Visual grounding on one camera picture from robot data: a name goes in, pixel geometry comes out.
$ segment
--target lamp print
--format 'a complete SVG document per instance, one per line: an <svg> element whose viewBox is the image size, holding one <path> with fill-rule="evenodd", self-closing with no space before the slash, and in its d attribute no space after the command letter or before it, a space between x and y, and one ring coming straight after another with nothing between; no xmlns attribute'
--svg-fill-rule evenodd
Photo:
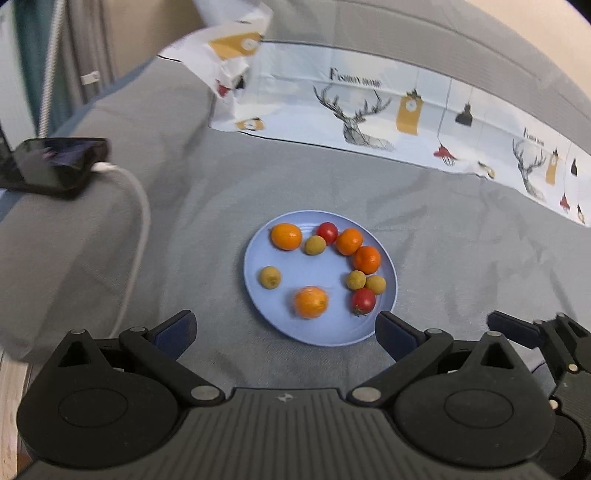
<svg viewBox="0 0 591 480"><path fill-rule="evenodd" d="M230 87L226 87L225 85L222 85L219 80L216 80L216 84L217 84L217 94L222 98L224 98L228 94L228 92L230 90L232 90Z"/></svg>
<svg viewBox="0 0 591 480"><path fill-rule="evenodd" d="M441 143L439 144L439 149L433 153L433 157L441 158L443 163L448 167L453 167L457 160L457 158L454 157Z"/></svg>
<svg viewBox="0 0 591 480"><path fill-rule="evenodd" d="M566 199L566 193L562 195L562 200L560 201L560 206L564 209L565 213L570 212L570 205L568 200Z"/></svg>
<svg viewBox="0 0 591 480"><path fill-rule="evenodd" d="M236 83L236 86L234 87L235 90L244 90L244 87L246 86L245 82L244 82L244 75L240 75L238 77L238 82Z"/></svg>
<svg viewBox="0 0 591 480"><path fill-rule="evenodd" d="M466 127L472 126L472 114L470 113L470 104L467 103L464 107L464 111L456 115L456 123L465 125Z"/></svg>
<svg viewBox="0 0 591 480"><path fill-rule="evenodd" d="M468 95L468 101L466 102L466 106L464 107L464 111L456 115L456 123L460 125L464 125L465 127L472 126L472 112L470 100L472 99L472 92L474 91L474 87L470 88L470 95Z"/></svg>

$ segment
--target blue plate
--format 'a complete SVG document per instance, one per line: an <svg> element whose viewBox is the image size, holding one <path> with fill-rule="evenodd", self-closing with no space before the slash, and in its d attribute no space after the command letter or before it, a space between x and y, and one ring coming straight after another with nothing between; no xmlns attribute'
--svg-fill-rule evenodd
<svg viewBox="0 0 591 480"><path fill-rule="evenodd" d="M376 306L370 314L355 316L349 303L352 292L345 284L353 270L349 257L340 255L335 245L329 245L320 255L306 255L304 243L316 233L321 223L334 223L339 232L356 228L363 234L363 244L378 249L382 264L376 272L387 282L387 289L377 297ZM270 233L278 223L293 223L301 229L301 247L285 252L273 246ZM258 280L261 270L267 265L281 272L281 284L267 290ZM281 215L252 237L244 255L244 282L259 312L279 331L300 342L319 346L345 346L372 336L375 317L382 310L392 310L398 294L398 279L390 256L377 239L357 223L330 212L301 210ZM293 309L293 297L302 287L314 285L323 288L329 295L329 307L314 320L299 318Z"/></svg>

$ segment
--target white paper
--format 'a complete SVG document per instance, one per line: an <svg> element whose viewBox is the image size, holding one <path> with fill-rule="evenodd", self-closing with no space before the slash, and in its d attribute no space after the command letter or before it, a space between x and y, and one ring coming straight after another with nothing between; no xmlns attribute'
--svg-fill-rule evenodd
<svg viewBox="0 0 591 480"><path fill-rule="evenodd" d="M225 105L236 114L236 87L244 82L272 11L261 4L237 21L191 33L160 52L160 56L183 62Z"/></svg>
<svg viewBox="0 0 591 480"><path fill-rule="evenodd" d="M591 156L514 105L436 72L264 42L234 100L231 111L217 103L212 128L477 174L587 226Z"/></svg>

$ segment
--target gray bedsheet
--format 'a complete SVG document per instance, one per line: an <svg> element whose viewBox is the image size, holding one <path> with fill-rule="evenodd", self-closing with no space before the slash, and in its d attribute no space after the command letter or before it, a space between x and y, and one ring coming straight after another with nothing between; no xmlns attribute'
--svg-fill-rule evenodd
<svg viewBox="0 0 591 480"><path fill-rule="evenodd" d="M303 345L254 310L245 247L264 222L297 209L331 210L372 231L398 272L394 312L416 328L477 339L493 309L526 319L562 311L591 327L585 228L476 176L214 131L211 101L182 64L156 59L73 132L108 137L111 162L150 197L154 222L125 326L191 309L199 334L181 362L209 381L226 391L346 390L390 364L374 338ZM106 335L138 234L137 202L114 174L75 202L23 197L0 223L2 346L40 361L72 327ZM531 367L541 361L519 351Z"/></svg>

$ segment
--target smartphone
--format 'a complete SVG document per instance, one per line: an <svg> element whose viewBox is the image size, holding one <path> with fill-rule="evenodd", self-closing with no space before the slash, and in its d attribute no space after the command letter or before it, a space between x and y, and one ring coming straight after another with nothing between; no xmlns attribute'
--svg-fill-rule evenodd
<svg viewBox="0 0 591 480"><path fill-rule="evenodd" d="M104 138L33 138L11 151L0 127L0 188L72 198L108 154Z"/></svg>

